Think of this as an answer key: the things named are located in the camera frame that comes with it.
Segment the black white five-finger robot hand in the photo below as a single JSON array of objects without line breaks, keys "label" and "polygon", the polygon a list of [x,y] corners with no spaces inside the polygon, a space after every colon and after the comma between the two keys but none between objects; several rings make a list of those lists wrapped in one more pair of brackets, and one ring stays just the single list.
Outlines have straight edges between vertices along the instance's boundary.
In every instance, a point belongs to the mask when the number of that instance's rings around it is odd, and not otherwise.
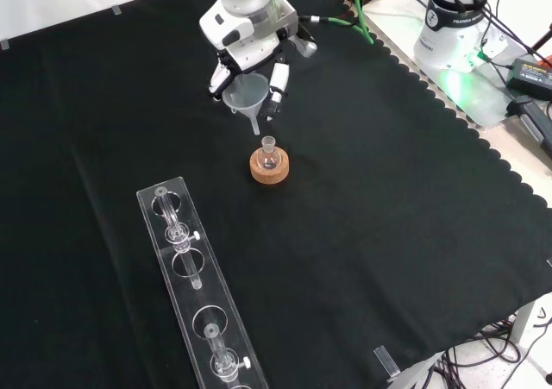
[{"label": "black white five-finger robot hand", "polygon": [[[217,66],[208,92],[215,100],[233,103],[234,110],[262,111],[270,121],[279,112],[289,79],[289,65],[282,53],[285,41],[297,37],[297,11],[287,0],[269,0],[251,14],[238,14],[223,6],[222,0],[201,17],[200,28],[216,49]],[[274,60],[273,73],[260,97],[247,93],[245,79]]]}]

